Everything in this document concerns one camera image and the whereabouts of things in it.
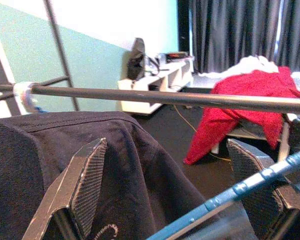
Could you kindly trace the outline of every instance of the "dark curtain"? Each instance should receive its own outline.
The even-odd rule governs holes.
[[[274,60],[280,0],[192,0],[194,68],[222,72],[246,56]]]
[[[300,0],[284,0],[276,64],[300,71]]]

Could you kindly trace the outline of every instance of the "embroidered logo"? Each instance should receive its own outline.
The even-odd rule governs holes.
[[[118,227],[115,224],[108,224],[104,226],[94,237],[94,240],[101,239],[101,236],[106,233],[107,236],[110,237],[110,240],[115,240],[115,238],[118,236]]]

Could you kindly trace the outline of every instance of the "black bag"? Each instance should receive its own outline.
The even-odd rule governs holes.
[[[145,76],[145,43],[142,38],[137,37],[134,41],[130,58],[128,61],[127,77],[139,80]]]

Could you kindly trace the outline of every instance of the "white shelving unit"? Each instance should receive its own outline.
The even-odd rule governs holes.
[[[191,66],[189,60],[161,65],[160,69],[165,70],[160,71],[158,75],[146,75],[135,82],[129,78],[122,79],[118,81],[118,88],[120,90],[178,92],[188,83],[192,84]],[[120,104],[122,111],[142,115],[152,114],[162,105],[136,101],[120,101]]]

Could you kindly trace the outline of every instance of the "red cloth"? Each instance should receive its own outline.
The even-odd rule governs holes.
[[[224,79],[211,94],[300,98],[300,91],[290,75],[288,67],[279,67],[279,73],[255,70]],[[261,125],[271,148],[276,147],[283,124],[281,113],[206,108],[184,163],[191,165],[201,159],[235,128],[240,119]]]

